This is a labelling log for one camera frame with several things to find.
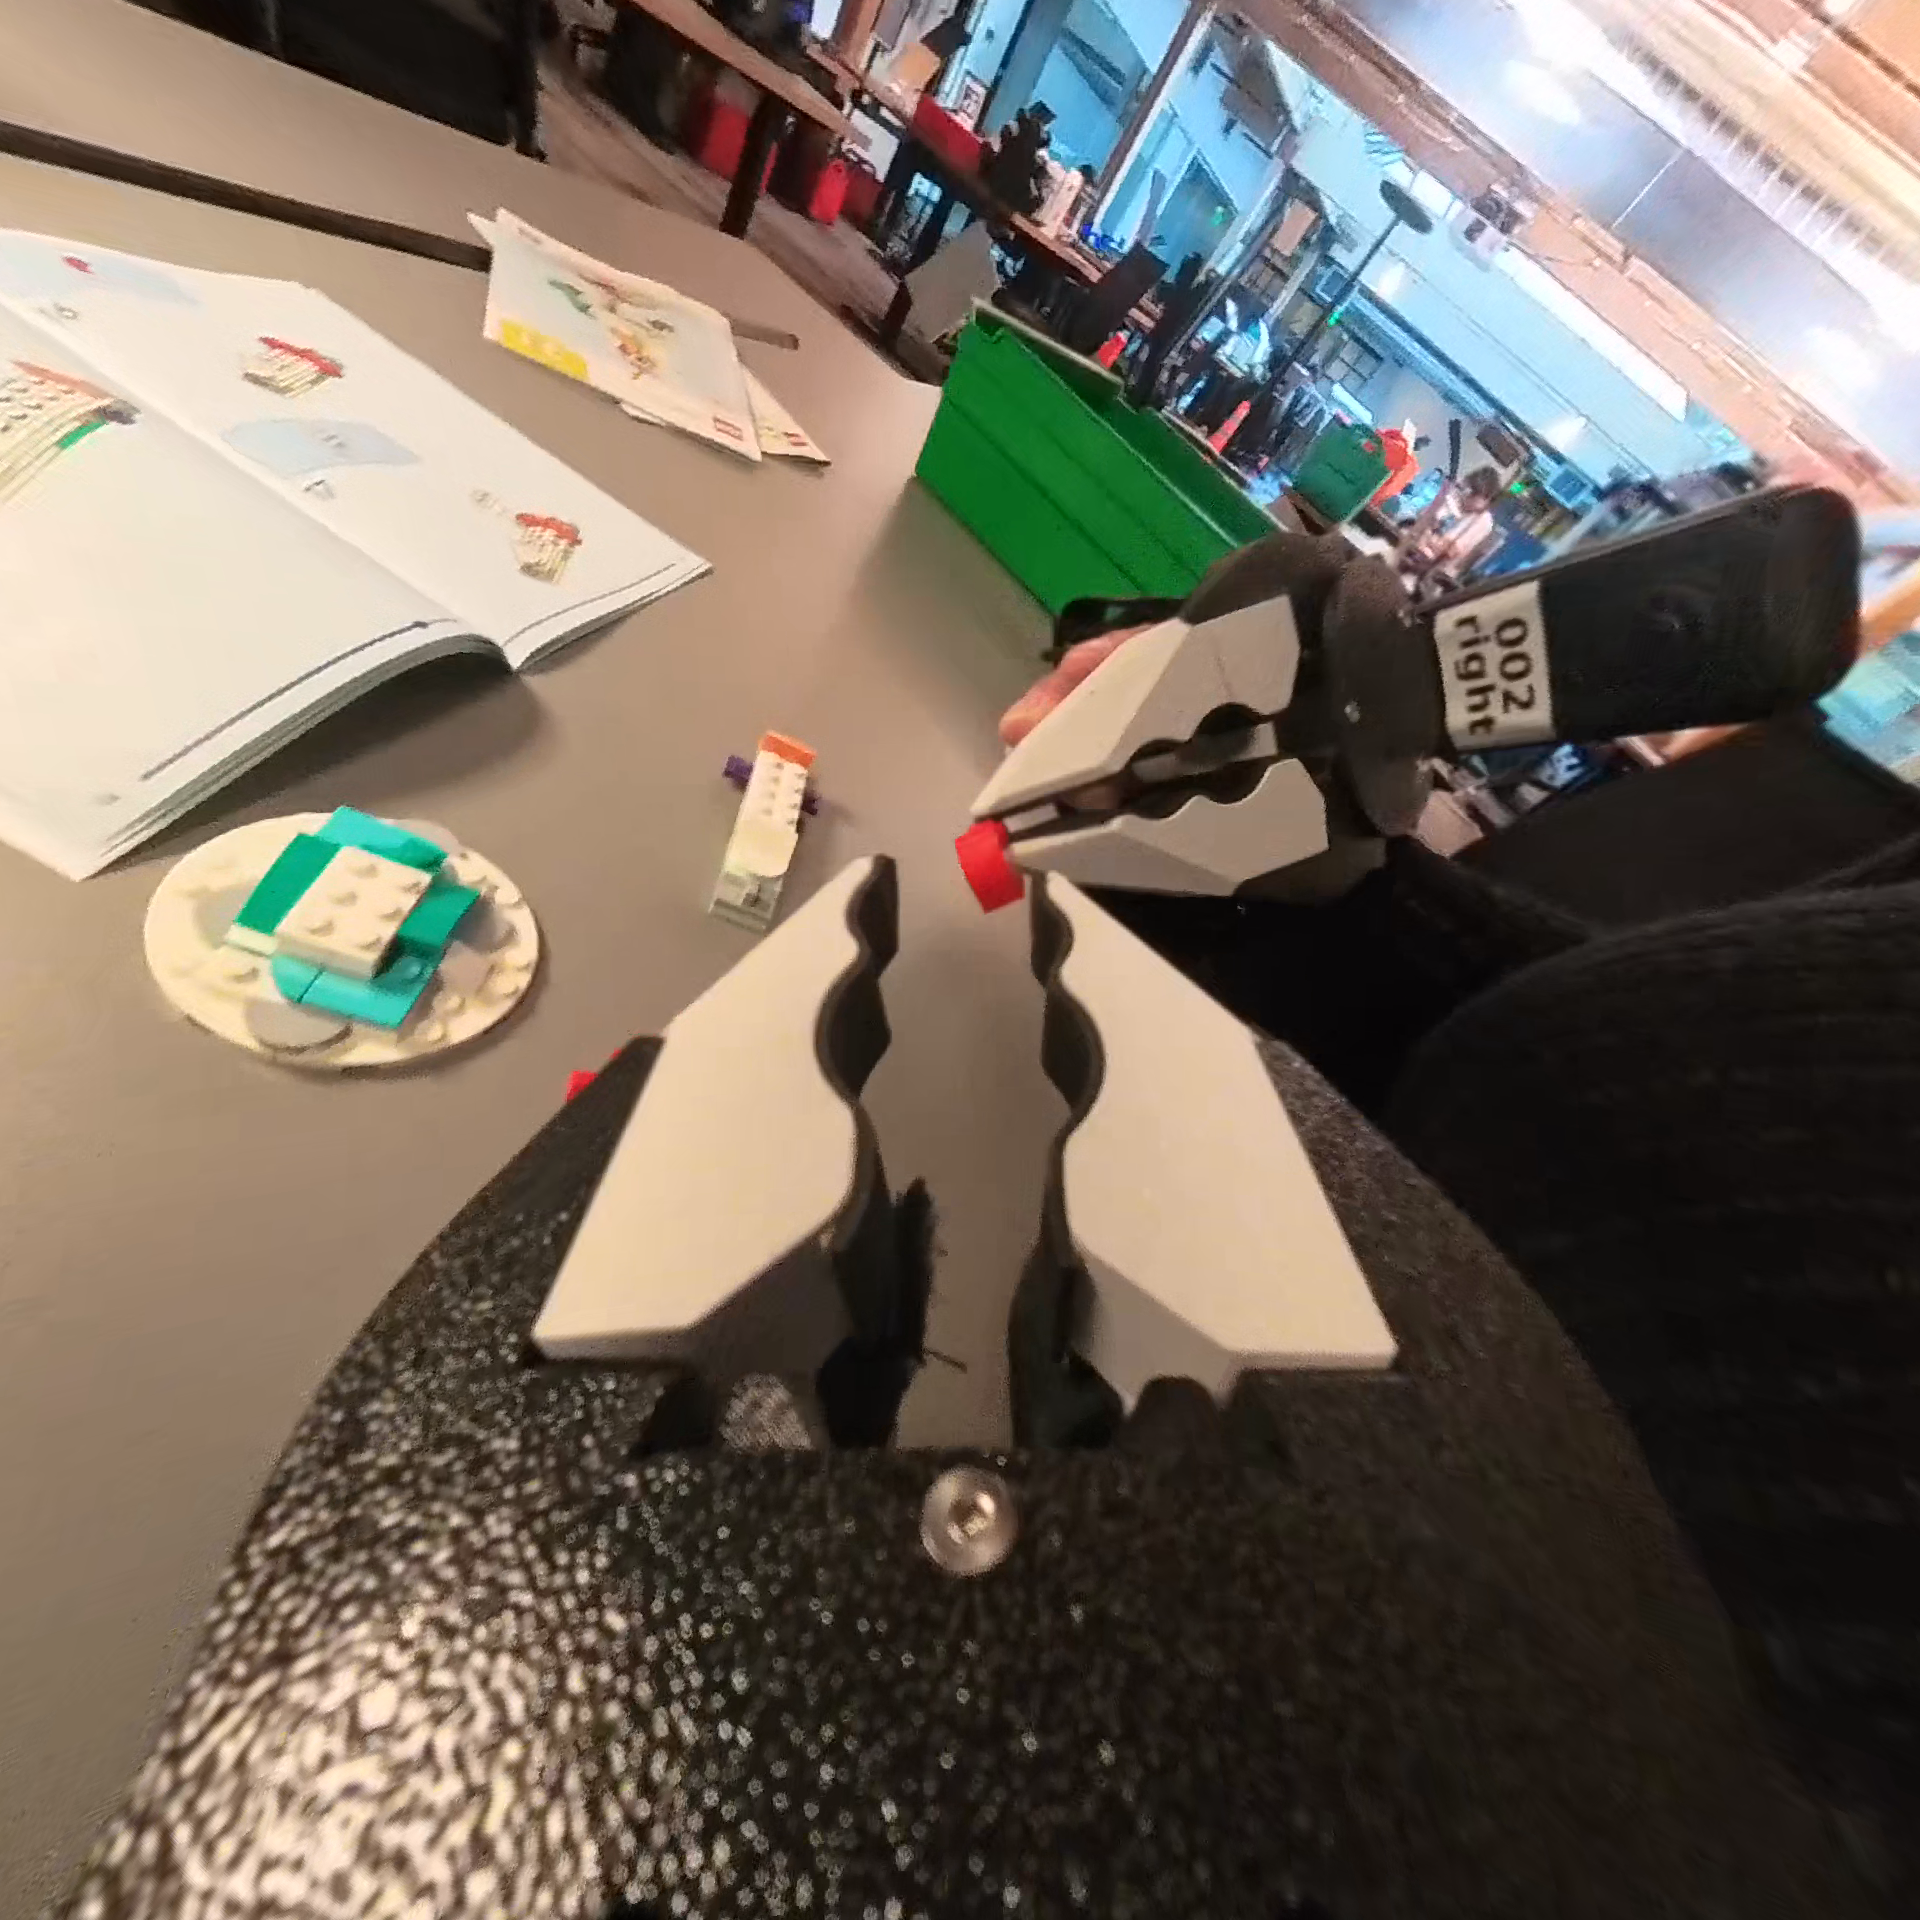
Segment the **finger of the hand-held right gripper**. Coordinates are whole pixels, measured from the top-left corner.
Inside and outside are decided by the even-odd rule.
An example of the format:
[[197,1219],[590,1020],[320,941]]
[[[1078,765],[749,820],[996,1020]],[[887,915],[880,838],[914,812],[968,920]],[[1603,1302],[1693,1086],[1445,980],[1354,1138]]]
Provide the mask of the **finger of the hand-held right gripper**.
[[1284,714],[1303,658],[1290,598],[1163,622],[1159,637],[1116,653],[1027,740],[1004,750],[972,802],[973,820],[1062,800],[1118,779],[1140,756],[1250,733]]
[[1295,759],[1242,760],[1149,788],[1096,815],[1011,834],[1004,861],[1096,891],[1176,899],[1346,891],[1386,860],[1386,838]]

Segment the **green plastic bin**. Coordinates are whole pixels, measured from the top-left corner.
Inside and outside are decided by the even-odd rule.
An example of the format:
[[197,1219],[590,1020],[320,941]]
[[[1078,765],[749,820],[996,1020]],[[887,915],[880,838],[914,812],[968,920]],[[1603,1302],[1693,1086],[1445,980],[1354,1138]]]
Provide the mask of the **green plastic bin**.
[[1181,602],[1277,530],[1116,372],[992,303],[956,333],[914,475],[1053,615],[1082,598]]
[[1386,438],[1333,420],[1307,445],[1286,491],[1325,524],[1350,522],[1390,478]]

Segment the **long dark table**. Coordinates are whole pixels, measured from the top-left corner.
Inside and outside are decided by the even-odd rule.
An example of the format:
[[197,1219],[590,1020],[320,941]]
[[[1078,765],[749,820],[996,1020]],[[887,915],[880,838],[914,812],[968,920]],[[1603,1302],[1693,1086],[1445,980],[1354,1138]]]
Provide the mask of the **long dark table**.
[[645,136],[666,132],[661,85],[680,74],[686,60],[702,58],[720,74],[756,91],[748,132],[741,140],[718,230],[749,238],[751,219],[770,178],[772,158],[799,122],[828,132],[839,147],[860,152],[863,134],[848,115],[790,64],[781,64],[731,27],[707,4],[619,2],[607,29],[599,90]]

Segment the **round white lego plate assembly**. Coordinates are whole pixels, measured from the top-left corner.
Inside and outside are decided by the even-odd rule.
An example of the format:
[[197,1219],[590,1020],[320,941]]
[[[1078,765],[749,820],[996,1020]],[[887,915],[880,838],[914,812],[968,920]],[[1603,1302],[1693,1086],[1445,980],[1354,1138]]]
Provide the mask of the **round white lego plate assembly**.
[[455,834],[354,806],[222,832],[155,884],[141,949],[192,1027],[302,1072],[398,1072],[530,998],[538,916]]

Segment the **open lego instruction booklet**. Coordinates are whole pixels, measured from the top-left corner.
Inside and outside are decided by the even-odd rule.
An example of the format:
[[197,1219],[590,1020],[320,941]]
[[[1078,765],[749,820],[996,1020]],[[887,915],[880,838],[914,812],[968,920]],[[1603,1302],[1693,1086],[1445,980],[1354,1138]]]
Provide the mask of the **open lego instruction booklet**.
[[4,230],[2,834],[60,876],[416,664],[708,571],[318,290]]

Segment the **person's right hand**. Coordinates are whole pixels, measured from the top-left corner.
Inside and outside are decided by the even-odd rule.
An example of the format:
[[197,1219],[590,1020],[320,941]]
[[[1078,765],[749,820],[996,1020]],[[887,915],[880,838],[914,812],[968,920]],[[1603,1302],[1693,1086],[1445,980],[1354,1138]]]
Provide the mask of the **person's right hand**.
[[1021,692],[998,717],[996,738],[1004,750],[1016,747],[1034,728],[1059,710],[1100,668],[1135,639],[1154,639],[1165,622],[1151,627],[1116,628],[1078,639],[1062,650],[1060,658]]

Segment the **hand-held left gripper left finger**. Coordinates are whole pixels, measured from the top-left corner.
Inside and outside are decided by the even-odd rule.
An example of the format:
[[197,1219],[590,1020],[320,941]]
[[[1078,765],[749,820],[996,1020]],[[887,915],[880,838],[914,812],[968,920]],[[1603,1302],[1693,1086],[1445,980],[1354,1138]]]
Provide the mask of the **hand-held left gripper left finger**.
[[542,1360],[821,1365],[888,1335],[861,1092],[895,946],[895,863],[856,856],[668,1023],[538,1311]]

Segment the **long white lego assembly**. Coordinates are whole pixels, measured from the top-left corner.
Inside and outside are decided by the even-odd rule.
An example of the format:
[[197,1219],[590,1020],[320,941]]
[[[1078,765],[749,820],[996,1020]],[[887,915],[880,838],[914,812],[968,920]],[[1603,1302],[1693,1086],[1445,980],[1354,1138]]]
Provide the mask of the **long white lego assembly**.
[[814,760],[806,743],[772,728],[751,756],[727,759],[739,806],[708,899],[714,916],[755,935],[772,927],[799,832],[821,810]]

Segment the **closed lego instruction booklet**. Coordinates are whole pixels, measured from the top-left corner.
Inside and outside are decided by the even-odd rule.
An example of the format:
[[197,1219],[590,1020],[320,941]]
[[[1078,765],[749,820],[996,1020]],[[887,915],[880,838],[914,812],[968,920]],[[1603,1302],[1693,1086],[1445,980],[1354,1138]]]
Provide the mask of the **closed lego instruction booklet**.
[[832,458],[790,416],[778,395],[772,395],[749,367],[742,367],[741,375],[751,408],[751,430],[760,460],[829,466]]
[[756,464],[760,438],[728,320],[583,253],[504,208],[469,224],[490,252],[484,339],[630,416]]

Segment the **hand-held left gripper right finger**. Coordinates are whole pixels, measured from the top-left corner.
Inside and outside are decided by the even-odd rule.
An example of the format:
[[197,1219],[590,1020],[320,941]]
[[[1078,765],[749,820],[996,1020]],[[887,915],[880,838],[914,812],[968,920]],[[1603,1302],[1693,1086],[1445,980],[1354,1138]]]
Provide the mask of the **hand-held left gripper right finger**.
[[1034,896],[1068,1346],[1107,1384],[1381,1374],[1399,1343],[1256,1035],[1069,879]]

